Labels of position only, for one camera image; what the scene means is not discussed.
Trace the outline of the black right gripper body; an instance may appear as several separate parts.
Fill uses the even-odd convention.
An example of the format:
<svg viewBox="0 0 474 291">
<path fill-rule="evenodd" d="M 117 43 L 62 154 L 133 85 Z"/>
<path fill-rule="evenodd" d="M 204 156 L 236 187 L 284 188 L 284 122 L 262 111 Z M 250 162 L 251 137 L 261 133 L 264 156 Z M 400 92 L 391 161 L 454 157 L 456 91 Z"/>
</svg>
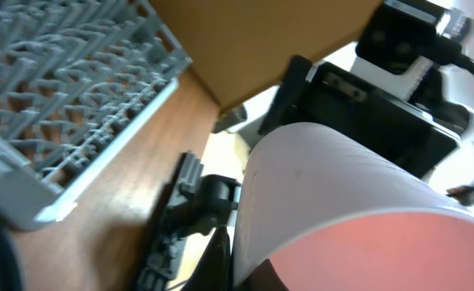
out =
<svg viewBox="0 0 474 291">
<path fill-rule="evenodd" d="M 459 146 L 459 136 L 427 112 L 338 66 L 295 55 L 258 132 L 323 124 L 421 178 Z"/>
</svg>

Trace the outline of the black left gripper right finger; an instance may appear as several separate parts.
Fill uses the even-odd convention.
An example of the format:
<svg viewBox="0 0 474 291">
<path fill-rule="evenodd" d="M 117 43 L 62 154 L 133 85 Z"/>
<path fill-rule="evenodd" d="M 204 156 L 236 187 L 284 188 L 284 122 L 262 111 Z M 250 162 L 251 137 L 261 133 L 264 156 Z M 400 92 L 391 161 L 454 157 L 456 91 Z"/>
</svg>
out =
<svg viewBox="0 0 474 291">
<path fill-rule="evenodd" d="M 182 291 L 230 290 L 231 245 L 226 226 L 214 231 L 195 270 Z"/>
</svg>

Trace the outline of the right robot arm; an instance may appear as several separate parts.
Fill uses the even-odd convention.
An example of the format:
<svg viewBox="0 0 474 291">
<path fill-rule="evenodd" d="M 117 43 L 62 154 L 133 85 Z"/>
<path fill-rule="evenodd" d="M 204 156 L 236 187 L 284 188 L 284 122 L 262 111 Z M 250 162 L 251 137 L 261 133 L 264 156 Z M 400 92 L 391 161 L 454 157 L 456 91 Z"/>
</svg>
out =
<svg viewBox="0 0 474 291">
<path fill-rule="evenodd" d="M 445 99 L 443 81 L 439 66 L 432 65 L 415 92 L 403 100 L 336 65 L 314 65 L 297 55 L 290 60 L 258 135 L 298 122 L 323 124 L 420 178 L 458 146 L 470 123 L 468 112 Z M 241 184 L 202 170 L 192 153 L 179 159 L 151 217 L 131 289 L 163 290 L 177 276 L 192 234 L 211 236 L 193 283 L 229 288 L 227 228 Z"/>
</svg>

